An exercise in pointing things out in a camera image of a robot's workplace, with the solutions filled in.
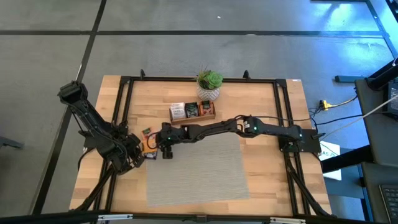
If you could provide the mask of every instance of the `white pot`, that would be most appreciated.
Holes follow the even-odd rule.
[[[218,95],[220,95],[220,88],[215,88],[214,90],[205,90],[199,85],[199,82],[197,82],[197,95],[203,101],[214,101],[217,99]]]

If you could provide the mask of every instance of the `gray felt mat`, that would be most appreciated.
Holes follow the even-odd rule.
[[[209,136],[172,150],[173,159],[160,155],[156,161],[146,160],[147,206],[249,198],[236,134]]]

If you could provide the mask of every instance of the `potted plant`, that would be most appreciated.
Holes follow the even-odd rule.
[[[211,70],[200,70],[197,78],[197,95],[201,100],[215,100],[220,94],[222,74]]]

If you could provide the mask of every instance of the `table leg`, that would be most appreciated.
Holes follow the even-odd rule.
[[[0,136],[0,148],[1,146],[11,146],[20,149],[23,147],[23,144]]]
[[[335,156],[322,161],[322,172],[327,173],[344,167],[353,166],[361,162],[373,162],[370,145],[354,149],[340,156]]]

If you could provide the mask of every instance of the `wooden table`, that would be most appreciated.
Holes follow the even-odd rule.
[[[96,109],[106,120],[111,121],[120,76],[104,76],[99,90]],[[290,105],[294,119],[308,118],[307,103],[300,80],[287,80]],[[282,89],[279,90],[283,114],[286,111]],[[129,130],[136,136],[150,126],[159,128],[162,122],[170,122],[169,106],[176,102],[198,101],[195,82],[136,81],[128,115]],[[277,116],[272,85],[263,83],[224,83],[221,94],[215,101],[215,120],[200,121],[204,125],[238,114],[255,116]],[[121,119],[123,104],[119,110]],[[262,119],[263,122],[278,125],[276,119]],[[310,121],[295,122],[302,128],[311,128]],[[146,163],[118,176],[112,202],[112,212],[126,213],[179,213],[208,215],[277,215],[291,216],[292,209],[285,171],[284,158],[279,151],[275,136],[258,136],[253,139],[239,137],[243,154],[243,165],[248,182],[250,199],[225,200],[190,205],[148,207],[146,199]],[[320,163],[314,155],[301,153],[305,183],[317,202],[331,212]],[[98,182],[102,158],[93,151],[81,162],[70,208],[76,208],[93,190]],[[104,208],[108,186],[103,191],[100,208]],[[295,187],[298,210],[303,213],[300,190]]]

